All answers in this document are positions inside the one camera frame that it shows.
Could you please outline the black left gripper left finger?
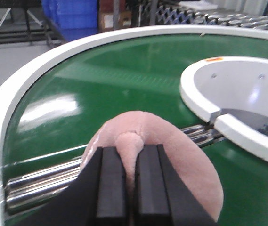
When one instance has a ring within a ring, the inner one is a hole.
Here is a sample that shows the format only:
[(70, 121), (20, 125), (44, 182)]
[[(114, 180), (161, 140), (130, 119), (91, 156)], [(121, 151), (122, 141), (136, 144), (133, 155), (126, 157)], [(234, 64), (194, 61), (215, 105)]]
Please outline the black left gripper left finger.
[(98, 147), (79, 176), (18, 226), (125, 226), (125, 170), (115, 147)]

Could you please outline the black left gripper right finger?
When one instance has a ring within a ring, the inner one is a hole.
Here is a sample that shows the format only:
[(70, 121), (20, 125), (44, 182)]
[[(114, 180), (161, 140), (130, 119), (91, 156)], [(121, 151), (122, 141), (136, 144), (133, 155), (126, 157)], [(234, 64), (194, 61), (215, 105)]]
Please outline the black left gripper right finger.
[(138, 154), (134, 200), (137, 226), (217, 225), (182, 182), (163, 145), (145, 145)]

